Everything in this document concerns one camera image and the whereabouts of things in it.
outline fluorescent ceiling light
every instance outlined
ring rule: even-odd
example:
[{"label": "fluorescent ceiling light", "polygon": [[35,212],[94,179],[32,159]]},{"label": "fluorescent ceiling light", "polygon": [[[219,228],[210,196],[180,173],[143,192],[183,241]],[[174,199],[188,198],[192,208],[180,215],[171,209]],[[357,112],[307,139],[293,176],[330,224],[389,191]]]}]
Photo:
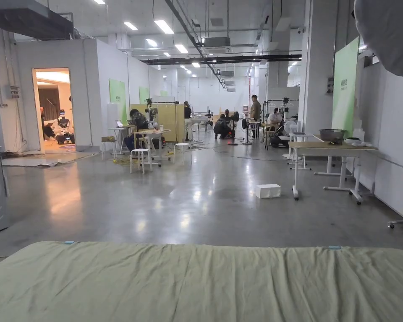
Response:
[{"label": "fluorescent ceiling light", "polygon": [[188,54],[188,50],[183,46],[183,44],[175,44],[175,47],[182,53]]},{"label": "fluorescent ceiling light", "polygon": [[154,20],[154,22],[160,27],[160,29],[167,35],[173,35],[173,30],[169,27],[164,20]]},{"label": "fluorescent ceiling light", "polygon": [[69,73],[66,72],[36,72],[38,79],[70,84]]},{"label": "fluorescent ceiling light", "polygon": [[137,30],[137,28],[131,22],[124,22],[124,24],[131,30]]},{"label": "fluorescent ceiling light", "polygon": [[152,39],[145,39],[146,41],[148,41],[148,43],[152,46],[152,47],[157,47],[157,43],[155,41],[153,41]]}]

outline foam box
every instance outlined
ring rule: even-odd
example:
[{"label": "foam box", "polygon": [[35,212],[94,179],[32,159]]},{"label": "foam box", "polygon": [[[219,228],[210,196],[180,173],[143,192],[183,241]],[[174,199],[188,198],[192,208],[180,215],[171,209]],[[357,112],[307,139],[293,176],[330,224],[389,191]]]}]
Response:
[{"label": "foam box", "polygon": [[260,199],[280,197],[280,185],[259,184],[255,189],[255,195]]}]

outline mattress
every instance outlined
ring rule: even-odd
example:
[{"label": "mattress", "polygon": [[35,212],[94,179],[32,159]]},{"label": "mattress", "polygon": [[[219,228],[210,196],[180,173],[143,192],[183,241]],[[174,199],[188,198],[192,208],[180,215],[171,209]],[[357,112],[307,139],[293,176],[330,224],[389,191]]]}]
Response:
[{"label": "mattress", "polygon": [[42,242],[0,263],[6,321],[403,321],[403,251]]}]

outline chair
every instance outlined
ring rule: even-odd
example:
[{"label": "chair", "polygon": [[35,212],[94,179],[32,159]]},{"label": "chair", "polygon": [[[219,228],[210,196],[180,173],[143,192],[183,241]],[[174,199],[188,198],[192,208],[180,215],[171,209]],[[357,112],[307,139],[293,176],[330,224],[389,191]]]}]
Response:
[{"label": "chair", "polygon": [[[176,143],[176,144],[175,144],[174,149],[173,149],[173,164],[174,164],[174,159],[175,159],[175,156],[176,156],[176,146],[182,148],[182,164],[183,164],[183,163],[184,163],[184,159],[185,159],[184,150],[183,150],[183,149],[184,149],[184,146],[188,146],[188,145],[190,145],[190,144],[189,144],[189,143]],[[191,164],[192,164],[192,150],[190,149],[189,151],[190,151],[190,155],[191,155]]]},{"label": "chair", "polygon": [[142,174],[145,174],[145,163],[144,163],[144,153],[146,152],[148,155],[149,165],[152,171],[152,159],[149,155],[149,149],[147,148],[135,148],[130,152],[130,173],[133,173],[133,152],[137,153],[137,161],[142,163]]}]

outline gray fabric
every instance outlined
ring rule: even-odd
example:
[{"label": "gray fabric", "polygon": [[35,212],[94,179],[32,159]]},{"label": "gray fabric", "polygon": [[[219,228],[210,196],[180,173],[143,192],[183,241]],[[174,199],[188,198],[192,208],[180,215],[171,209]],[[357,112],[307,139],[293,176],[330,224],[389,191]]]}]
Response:
[{"label": "gray fabric", "polygon": [[403,321],[403,251],[43,242],[0,263],[0,322]]}]

